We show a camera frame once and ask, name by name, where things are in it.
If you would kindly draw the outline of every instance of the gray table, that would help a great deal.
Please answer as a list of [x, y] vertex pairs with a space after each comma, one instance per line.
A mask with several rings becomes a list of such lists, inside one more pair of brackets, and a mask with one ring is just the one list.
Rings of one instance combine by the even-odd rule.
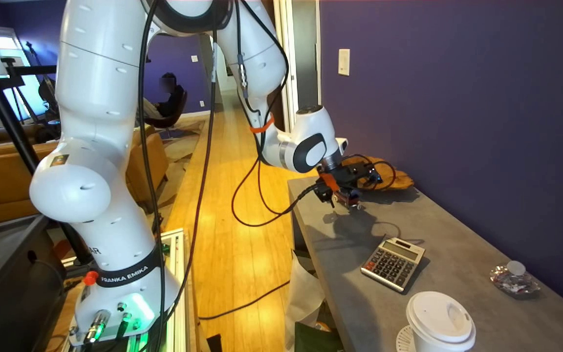
[[[292, 180], [296, 200], [314, 178]], [[325, 300], [347, 350], [398, 350], [407, 325], [405, 305], [417, 292], [445, 292], [458, 300], [478, 327], [476, 352], [563, 352], [563, 298], [548, 286], [536, 300], [515, 300], [490, 282], [509, 258], [419, 190], [364, 194], [361, 210], [321, 204], [310, 194], [294, 210]], [[407, 294], [370, 280], [361, 266], [384, 237], [427, 249]]]

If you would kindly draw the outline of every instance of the wire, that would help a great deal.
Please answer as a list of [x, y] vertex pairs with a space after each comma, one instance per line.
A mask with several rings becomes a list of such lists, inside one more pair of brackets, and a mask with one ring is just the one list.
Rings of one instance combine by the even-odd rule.
[[206, 184], [208, 184], [208, 169], [210, 169], [210, 155], [212, 155], [212, 139], [214, 139], [214, 125], [216, 125], [216, 110], [214, 106], [218, 106], [218, 82], [212, 81], [212, 88], [210, 88], [210, 124], [208, 124], [208, 141], [206, 141], [206, 157], [204, 157], [204, 170], [202, 170], [202, 182], [200, 182], [200, 196], [198, 196], [198, 206], [196, 206], [196, 217], [194, 217], [194, 227], [192, 227], [192, 243], [190, 243], [190, 251], [188, 251], [188, 262], [185, 268], [185, 278], [183, 278], [183, 286], [179, 290], [179, 298], [175, 301], [175, 307], [181, 303], [183, 294], [187, 290], [188, 278], [192, 274], [192, 262], [194, 262], [194, 255], [196, 255], [196, 245], [198, 245], [198, 235], [200, 235], [200, 217], [202, 217], [202, 204], [204, 204], [204, 192], [206, 192]]
[[[153, 210], [153, 235], [155, 235], [155, 241], [157, 245], [163, 245], [163, 239], [161, 239], [161, 223], [163, 223], [163, 215], [161, 215], [161, 210], [159, 210], [159, 196], [157, 196], [157, 190], [155, 190], [155, 184], [153, 184], [153, 176], [151, 176], [151, 161], [149, 161], [149, 149], [147, 149], [147, 133], [145, 133], [145, 120], [144, 120], [144, 88], [145, 88], [145, 63], [147, 63], [147, 41], [149, 41], [149, 30], [151, 30], [151, 22], [159, 10], [159, 6], [163, 4], [165, 0], [153, 0], [153, 4], [149, 6], [149, 12], [147, 12], [147, 18], [145, 18], [145, 28], [144, 28], [144, 36], [142, 36], [142, 53], [140, 53], [140, 102], [138, 102], [138, 125], [140, 125], [140, 137], [142, 137], [142, 153], [144, 153], [144, 163], [145, 163], [145, 178], [147, 178], [147, 188], [149, 188], [149, 194], [151, 194], [151, 210]], [[165, 311], [165, 257], [163, 257], [163, 251], [157, 251], [159, 253], [159, 262], [161, 262], [161, 317], [159, 317], [159, 335], [157, 339], [163, 343], [165, 341], [165, 335], [167, 335], [167, 311]]]
[[366, 165], [372, 169], [372, 170], [378, 170], [376, 167], [378, 165], [386, 165], [386, 167], [390, 167], [390, 170], [392, 170], [392, 180], [384, 186], [384, 188], [392, 188], [394, 184], [396, 184], [396, 180], [398, 180], [398, 169], [392, 165], [392, 163], [388, 163], [388, 161], [384, 161], [384, 159], [378, 159], [378, 161], [372, 161], [370, 157], [366, 157], [366, 155], [353, 155], [353, 157], [349, 157], [349, 159], [345, 159], [345, 161], [351, 161], [351, 159], [362, 159], [362, 161], [366, 161]]
[[241, 309], [247, 309], [247, 307], [251, 307], [251, 305], [263, 301], [265, 298], [273, 296], [274, 292], [282, 290], [282, 288], [288, 286], [288, 284], [290, 284], [290, 282], [284, 282], [284, 284], [280, 284], [280, 286], [276, 286], [276, 288], [265, 292], [263, 296], [259, 296], [257, 300], [253, 300], [253, 301], [245, 303], [245, 305], [233, 307], [233, 309], [224, 311], [224, 313], [218, 313], [218, 315], [204, 315], [204, 317], [198, 317], [198, 319], [200, 319], [200, 321], [216, 321], [216, 319], [220, 319], [220, 317], [226, 317], [226, 315], [237, 313], [237, 311], [241, 311]]
[[[245, 10], [255, 18], [255, 22], [259, 22], [259, 26], [265, 30], [265, 34], [273, 39], [273, 43], [274, 43], [274, 45], [278, 47], [278, 51], [282, 53], [284, 65], [286, 65], [286, 75], [284, 75], [284, 81], [282, 81], [282, 84], [278, 86], [278, 90], [284, 88], [286, 82], [288, 82], [288, 73], [290, 73], [290, 63], [288, 63], [288, 55], [286, 55], [284, 47], [280, 45], [278, 37], [267, 28], [267, 24], [257, 16], [257, 12], [255, 12], [245, 0], [235, 0], [235, 2], [237, 2], [237, 8], [239, 8], [239, 2], [245, 6]], [[241, 12], [237, 14], [237, 43], [239, 43], [239, 69], [243, 69]], [[245, 94], [243, 102], [245, 102], [245, 104], [243, 104], [245, 116], [249, 116], [249, 112], [261, 116], [261, 110], [253, 110], [253, 108], [251, 108], [251, 102], [249, 102], [249, 86], [247, 86], [247, 94]], [[280, 104], [280, 94], [274, 96], [274, 100], [273, 100], [273, 104], [271, 104], [271, 108], [269, 108], [269, 112], [267, 112], [265, 118], [269, 118], [278, 104]], [[259, 137], [255, 137], [255, 139], [257, 139], [257, 147], [259, 147], [259, 149], [257, 149], [257, 151], [259, 151], [259, 157], [257, 157], [255, 165], [251, 167], [251, 170], [249, 170], [249, 172], [245, 174], [245, 178], [241, 180], [241, 184], [237, 186], [237, 190], [235, 190], [235, 194], [233, 194], [231, 210], [233, 210], [233, 217], [235, 217], [239, 223], [243, 223], [243, 225], [247, 225], [247, 227], [265, 227], [265, 225], [269, 225], [269, 223], [274, 223], [274, 221], [280, 219], [282, 215], [290, 213], [290, 212], [296, 208], [296, 204], [298, 204], [302, 198], [306, 198], [308, 192], [312, 192], [314, 188], [306, 190], [288, 210], [284, 210], [284, 212], [273, 210], [273, 208], [269, 206], [267, 198], [265, 198], [265, 192], [263, 192], [263, 161], [265, 161], [263, 153], [265, 153], [265, 145], [267, 145], [267, 133], [263, 133], [261, 141], [259, 141]], [[245, 182], [247, 182], [249, 176], [255, 172], [255, 169], [259, 169], [259, 196], [261, 196], [261, 202], [265, 204], [265, 208], [267, 208], [271, 213], [274, 213], [274, 217], [271, 217], [269, 221], [263, 221], [263, 223], [249, 223], [249, 221], [245, 221], [245, 219], [241, 219], [241, 217], [237, 215], [237, 196], [239, 196], [239, 190], [245, 186]]]

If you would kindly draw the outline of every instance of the calculator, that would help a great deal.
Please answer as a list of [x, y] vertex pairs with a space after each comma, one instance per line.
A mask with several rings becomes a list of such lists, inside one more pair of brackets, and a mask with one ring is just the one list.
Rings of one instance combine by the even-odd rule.
[[423, 260], [425, 249], [404, 239], [386, 239], [364, 262], [362, 274], [405, 292]]

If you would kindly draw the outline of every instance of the cup lid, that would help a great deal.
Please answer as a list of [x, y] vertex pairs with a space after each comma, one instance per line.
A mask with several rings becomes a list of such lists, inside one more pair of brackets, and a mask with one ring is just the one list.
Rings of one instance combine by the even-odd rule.
[[474, 319], [454, 298], [421, 292], [409, 301], [409, 323], [445, 343], [464, 343], [474, 335]]

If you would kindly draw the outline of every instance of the chair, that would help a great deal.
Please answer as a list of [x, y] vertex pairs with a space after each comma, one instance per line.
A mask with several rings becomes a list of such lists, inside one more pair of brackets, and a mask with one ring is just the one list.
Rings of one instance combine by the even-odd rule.
[[149, 124], [149, 125], [153, 125], [153, 127], [159, 127], [159, 129], [171, 129], [171, 127], [175, 127], [175, 125], [179, 124], [185, 108], [187, 108], [187, 100], [188, 100], [188, 92], [185, 90], [183, 100], [179, 102], [179, 108], [177, 108], [177, 114], [175, 114], [175, 116], [165, 118], [165, 120], [147, 116], [147, 118], [145, 118], [145, 124]]

